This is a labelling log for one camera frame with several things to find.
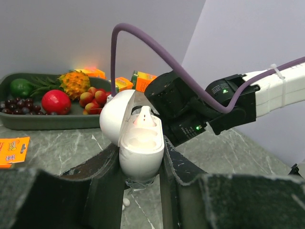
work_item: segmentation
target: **open case lid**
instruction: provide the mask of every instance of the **open case lid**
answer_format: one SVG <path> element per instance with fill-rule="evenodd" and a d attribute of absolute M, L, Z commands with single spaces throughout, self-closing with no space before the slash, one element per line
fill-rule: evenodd
<path fill-rule="evenodd" d="M 103 108 L 100 127 L 103 134 L 115 145 L 119 145 L 122 134 L 134 107 L 135 90 L 117 93 Z"/>

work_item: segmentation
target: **gray marble surface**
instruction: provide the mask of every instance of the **gray marble surface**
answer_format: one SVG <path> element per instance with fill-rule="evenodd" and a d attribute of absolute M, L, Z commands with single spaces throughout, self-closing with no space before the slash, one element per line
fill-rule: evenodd
<path fill-rule="evenodd" d="M 137 94 L 137 103 L 149 104 Z M 26 161 L 17 167 L 42 168 L 52 174 L 74 167 L 103 150 L 110 141 L 100 129 L 13 131 L 0 123 L 0 137 L 30 136 Z M 215 136 L 207 131 L 177 148 L 208 173 L 287 175 L 290 168 L 234 129 Z M 122 229 L 162 229 L 159 178 L 146 190 L 124 196 L 131 205 L 122 213 Z"/>

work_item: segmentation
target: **dark green tray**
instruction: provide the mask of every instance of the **dark green tray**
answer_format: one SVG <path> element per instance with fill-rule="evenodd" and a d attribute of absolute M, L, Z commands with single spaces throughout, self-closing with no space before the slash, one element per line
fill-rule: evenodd
<path fill-rule="evenodd" d="M 14 79 L 23 78 L 31 81 L 31 77 L 49 77 L 56 79 L 58 75 L 16 73 L 0 80 L 0 101 L 5 101 L 11 97 L 10 83 Z M 91 86 L 111 90 L 110 82 L 101 78 L 90 77 Z M 83 115 L 83 108 L 78 101 L 72 102 L 71 111 L 67 115 L 15 115 L 0 112 L 3 125 L 12 130 L 68 130 L 99 128 L 99 114 Z"/>

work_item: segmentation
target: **cable tie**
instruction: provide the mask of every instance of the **cable tie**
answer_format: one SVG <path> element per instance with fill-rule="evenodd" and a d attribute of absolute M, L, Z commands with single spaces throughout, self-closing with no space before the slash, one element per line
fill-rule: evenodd
<path fill-rule="evenodd" d="M 273 68 L 275 70 L 275 73 L 277 74 L 277 76 L 282 80 L 283 82 L 283 91 L 282 91 L 282 106 L 281 108 L 283 108 L 286 104 L 286 78 L 282 75 L 282 73 L 278 70 L 276 64 L 272 64 L 271 68 Z"/>

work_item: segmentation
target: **earbud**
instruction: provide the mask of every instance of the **earbud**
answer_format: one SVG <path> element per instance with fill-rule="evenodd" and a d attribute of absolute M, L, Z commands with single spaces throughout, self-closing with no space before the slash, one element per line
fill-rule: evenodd
<path fill-rule="evenodd" d="M 151 115 L 151 108 L 149 106 L 143 106 L 139 116 L 136 118 L 134 123 L 137 127 L 153 127 L 156 123 L 153 121 Z"/>

